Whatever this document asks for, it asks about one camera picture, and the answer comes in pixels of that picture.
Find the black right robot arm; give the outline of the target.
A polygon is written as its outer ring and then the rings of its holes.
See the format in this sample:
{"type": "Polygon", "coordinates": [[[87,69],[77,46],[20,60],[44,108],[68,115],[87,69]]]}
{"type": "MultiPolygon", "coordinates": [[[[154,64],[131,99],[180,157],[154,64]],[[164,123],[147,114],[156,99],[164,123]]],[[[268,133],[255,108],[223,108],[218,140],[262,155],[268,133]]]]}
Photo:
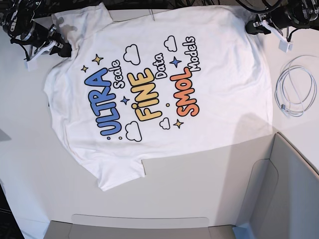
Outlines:
{"type": "Polygon", "coordinates": [[[27,62],[44,53],[58,54],[63,58],[71,56],[71,45],[57,32],[54,24],[46,28],[34,20],[37,14],[48,7],[46,0],[0,2],[0,25],[11,44],[22,47],[27,62]]]}

